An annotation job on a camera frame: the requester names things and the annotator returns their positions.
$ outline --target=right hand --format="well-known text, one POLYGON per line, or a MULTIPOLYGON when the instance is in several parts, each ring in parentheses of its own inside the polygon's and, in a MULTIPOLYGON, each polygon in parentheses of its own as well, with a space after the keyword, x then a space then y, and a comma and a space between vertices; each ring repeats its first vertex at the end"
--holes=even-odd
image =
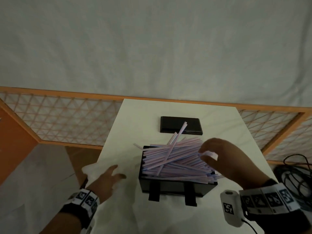
POLYGON ((243 151, 226 140, 212 138, 205 141, 198 152, 205 151, 215 152, 218 159, 203 155, 201 160, 243 189, 260 188, 270 179, 243 151))

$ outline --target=left hand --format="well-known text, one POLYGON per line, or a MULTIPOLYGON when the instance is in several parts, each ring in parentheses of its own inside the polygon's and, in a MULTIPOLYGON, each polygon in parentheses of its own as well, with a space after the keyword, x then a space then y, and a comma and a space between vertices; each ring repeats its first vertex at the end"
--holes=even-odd
POLYGON ((119 182, 121 179, 126 179, 125 174, 115 174, 112 176, 114 170, 118 167, 118 165, 112 165, 109 167, 106 172, 99 176, 91 185, 89 185, 86 189, 91 190, 99 197, 100 203, 103 203, 113 194, 113 185, 119 182))

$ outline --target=cable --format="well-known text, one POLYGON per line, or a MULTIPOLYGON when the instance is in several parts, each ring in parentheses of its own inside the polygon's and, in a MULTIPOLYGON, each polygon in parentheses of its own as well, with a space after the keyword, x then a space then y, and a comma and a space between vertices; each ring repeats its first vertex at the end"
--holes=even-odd
POLYGON ((283 160, 284 165, 276 166, 273 170, 277 180, 282 182, 285 187, 296 198, 302 209, 312 211, 312 170, 306 156, 302 154, 292 154, 283 160), (301 156, 306 163, 295 163, 293 165, 286 164, 286 160, 293 156, 301 156))
POLYGON ((253 226, 252 226, 249 222, 245 221, 244 219, 242 219, 242 221, 243 221, 244 223, 247 223, 247 224, 254 230, 255 234, 258 234, 258 233, 255 231, 255 229, 253 228, 253 226))

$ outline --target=forearm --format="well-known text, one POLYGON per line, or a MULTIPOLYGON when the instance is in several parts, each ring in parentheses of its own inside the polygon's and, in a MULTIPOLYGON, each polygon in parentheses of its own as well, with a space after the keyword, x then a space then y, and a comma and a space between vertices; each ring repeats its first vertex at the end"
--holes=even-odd
POLYGON ((80 231, 80 220, 76 216, 69 213, 58 213, 42 230, 41 234, 79 234, 80 231))

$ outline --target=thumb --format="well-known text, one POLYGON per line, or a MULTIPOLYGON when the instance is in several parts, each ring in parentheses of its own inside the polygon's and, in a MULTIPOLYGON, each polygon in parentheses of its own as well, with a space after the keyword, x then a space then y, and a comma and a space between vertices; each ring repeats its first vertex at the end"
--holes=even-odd
POLYGON ((200 159, 202 161, 204 161, 205 163, 207 163, 209 166, 211 166, 213 169, 218 170, 217 169, 218 162, 215 159, 213 159, 212 157, 207 156, 207 155, 203 155, 203 156, 200 157, 200 159))

